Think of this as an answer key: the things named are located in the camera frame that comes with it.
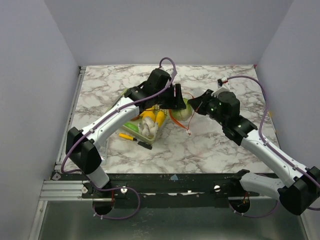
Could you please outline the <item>green cabbage toy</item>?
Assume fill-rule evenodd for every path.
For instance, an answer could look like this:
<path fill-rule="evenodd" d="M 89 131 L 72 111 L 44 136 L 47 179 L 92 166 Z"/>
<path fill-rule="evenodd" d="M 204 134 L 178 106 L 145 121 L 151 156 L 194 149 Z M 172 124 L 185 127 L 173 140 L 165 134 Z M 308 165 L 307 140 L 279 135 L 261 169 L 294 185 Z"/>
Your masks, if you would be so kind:
<path fill-rule="evenodd" d="M 171 115 L 174 119 L 176 119 L 177 121 L 187 121 L 193 114 L 193 109 L 192 107 L 188 104 L 188 99 L 187 98 L 183 98 L 185 104 L 186 104 L 186 109 L 180 109 L 180 110 L 176 110 L 173 109 L 171 111 Z"/>

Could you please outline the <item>clear zip top bag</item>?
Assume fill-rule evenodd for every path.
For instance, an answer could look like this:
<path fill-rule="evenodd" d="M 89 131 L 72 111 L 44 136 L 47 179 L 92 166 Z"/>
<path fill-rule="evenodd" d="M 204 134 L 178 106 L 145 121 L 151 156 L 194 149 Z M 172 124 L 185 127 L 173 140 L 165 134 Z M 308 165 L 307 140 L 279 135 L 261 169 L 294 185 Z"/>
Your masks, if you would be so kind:
<path fill-rule="evenodd" d="M 211 124 L 204 116 L 196 113 L 188 100 L 193 99 L 194 96 L 191 93 L 182 93 L 182 99 L 186 105 L 185 109 L 171 109 L 169 110 L 169 116 L 174 124 L 180 127 L 187 136 L 199 136 L 209 134 Z"/>

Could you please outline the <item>yellow pear toy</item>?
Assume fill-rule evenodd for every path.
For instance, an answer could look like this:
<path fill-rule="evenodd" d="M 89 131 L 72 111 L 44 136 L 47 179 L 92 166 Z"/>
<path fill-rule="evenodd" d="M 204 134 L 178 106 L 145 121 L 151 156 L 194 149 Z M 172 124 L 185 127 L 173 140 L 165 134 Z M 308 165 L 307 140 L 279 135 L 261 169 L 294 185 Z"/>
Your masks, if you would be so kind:
<path fill-rule="evenodd" d="M 156 116 L 154 114 L 153 111 L 143 111 L 140 115 L 139 115 L 142 119 L 145 119 L 147 117 L 149 117 L 153 122 L 156 119 Z"/>

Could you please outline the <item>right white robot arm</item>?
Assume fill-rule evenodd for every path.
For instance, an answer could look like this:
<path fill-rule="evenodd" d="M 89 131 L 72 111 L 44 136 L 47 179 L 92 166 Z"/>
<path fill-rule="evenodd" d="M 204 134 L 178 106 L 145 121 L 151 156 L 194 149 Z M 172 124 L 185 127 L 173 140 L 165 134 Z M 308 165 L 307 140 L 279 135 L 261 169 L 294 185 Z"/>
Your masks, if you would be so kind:
<path fill-rule="evenodd" d="M 207 90 L 188 104 L 200 115 L 218 122 L 224 135 L 265 163 L 276 178 L 242 170 L 230 183 L 230 191 L 241 196 L 254 192 L 279 201 L 294 215 L 301 215 L 320 197 L 320 170 L 306 167 L 270 142 L 257 126 L 240 114 L 240 101 L 230 91 Z"/>

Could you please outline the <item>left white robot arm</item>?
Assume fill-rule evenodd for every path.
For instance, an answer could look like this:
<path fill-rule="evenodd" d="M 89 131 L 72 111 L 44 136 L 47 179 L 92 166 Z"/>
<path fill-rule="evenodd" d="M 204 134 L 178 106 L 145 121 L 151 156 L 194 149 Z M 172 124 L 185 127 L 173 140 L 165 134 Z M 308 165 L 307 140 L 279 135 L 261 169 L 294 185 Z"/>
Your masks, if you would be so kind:
<path fill-rule="evenodd" d="M 143 111 L 158 105 L 161 109 L 182 110 L 186 104 L 179 83 L 173 84 L 172 74 L 161 68 L 154 69 L 148 79 L 125 91 L 123 96 L 102 117 L 79 130 L 67 132 L 66 158 L 94 184 L 93 191 L 101 198 L 111 191 L 110 178 L 103 170 L 98 149 L 121 126 Z"/>

